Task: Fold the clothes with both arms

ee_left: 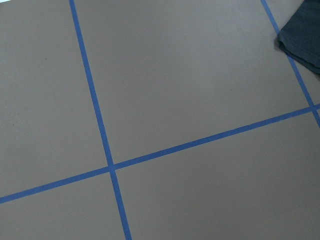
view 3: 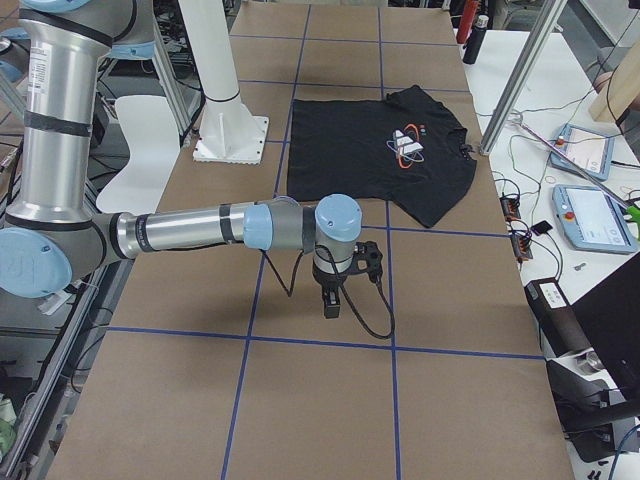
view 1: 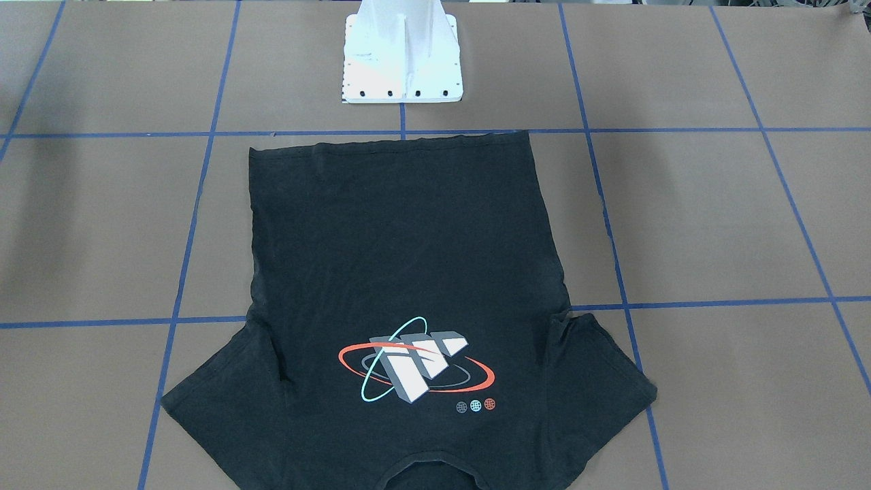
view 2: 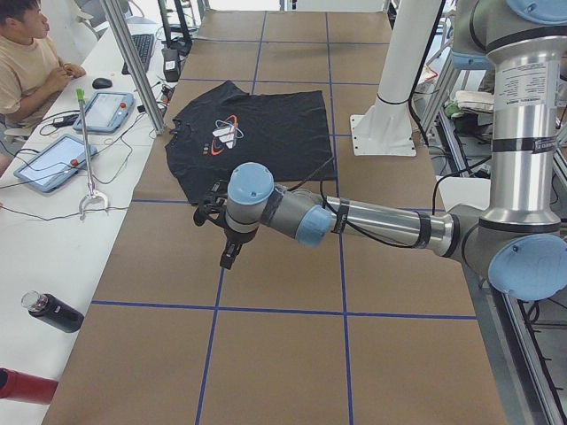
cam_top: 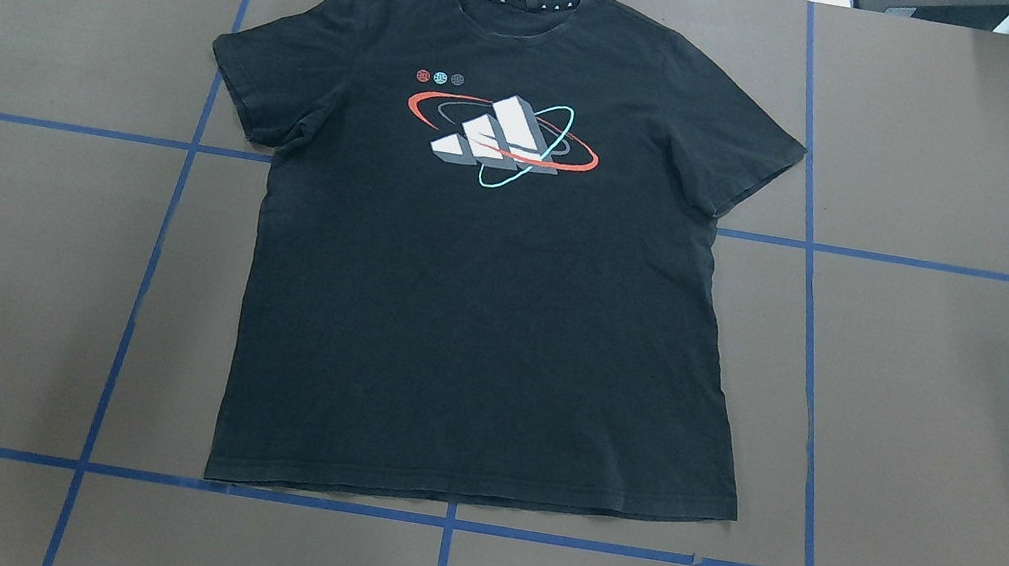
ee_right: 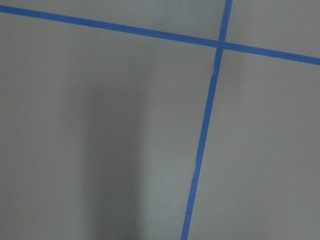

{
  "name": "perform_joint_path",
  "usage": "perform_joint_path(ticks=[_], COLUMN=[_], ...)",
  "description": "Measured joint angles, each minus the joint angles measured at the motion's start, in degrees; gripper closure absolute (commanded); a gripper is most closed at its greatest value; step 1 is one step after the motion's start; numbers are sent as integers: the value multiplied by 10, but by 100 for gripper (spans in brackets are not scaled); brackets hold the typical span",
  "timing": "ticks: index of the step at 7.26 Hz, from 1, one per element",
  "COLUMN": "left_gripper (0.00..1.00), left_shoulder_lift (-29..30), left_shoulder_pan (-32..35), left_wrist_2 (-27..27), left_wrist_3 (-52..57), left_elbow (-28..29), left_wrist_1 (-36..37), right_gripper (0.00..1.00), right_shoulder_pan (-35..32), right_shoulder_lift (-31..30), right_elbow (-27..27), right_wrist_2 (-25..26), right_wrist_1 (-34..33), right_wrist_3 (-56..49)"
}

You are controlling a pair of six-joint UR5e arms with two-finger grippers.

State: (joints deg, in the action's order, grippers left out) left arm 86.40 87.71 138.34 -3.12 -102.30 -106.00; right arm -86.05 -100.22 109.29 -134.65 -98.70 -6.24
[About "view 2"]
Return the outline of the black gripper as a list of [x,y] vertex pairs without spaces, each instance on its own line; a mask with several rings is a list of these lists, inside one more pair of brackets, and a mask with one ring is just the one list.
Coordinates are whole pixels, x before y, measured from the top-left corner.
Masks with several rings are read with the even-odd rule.
[[207,221],[210,221],[215,226],[223,229],[227,242],[221,254],[220,266],[224,269],[232,268],[242,249],[242,244],[251,242],[256,236],[255,230],[243,233],[233,230],[229,226],[226,219],[228,186],[229,182],[226,180],[215,182],[212,188],[198,202],[193,214],[193,221],[196,226],[201,227]]

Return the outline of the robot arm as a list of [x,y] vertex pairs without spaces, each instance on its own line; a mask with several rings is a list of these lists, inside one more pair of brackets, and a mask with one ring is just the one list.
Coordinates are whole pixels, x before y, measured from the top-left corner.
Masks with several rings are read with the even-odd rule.
[[563,1],[457,5],[456,64],[469,68],[487,59],[495,69],[485,210],[458,205],[433,215],[327,197],[285,188],[265,166],[245,163],[199,203],[194,222],[224,230],[224,268],[263,225],[313,247],[329,233],[347,233],[397,248],[428,249],[471,268],[511,297],[550,298],[566,285],[566,242],[550,208],[556,86],[565,49]]

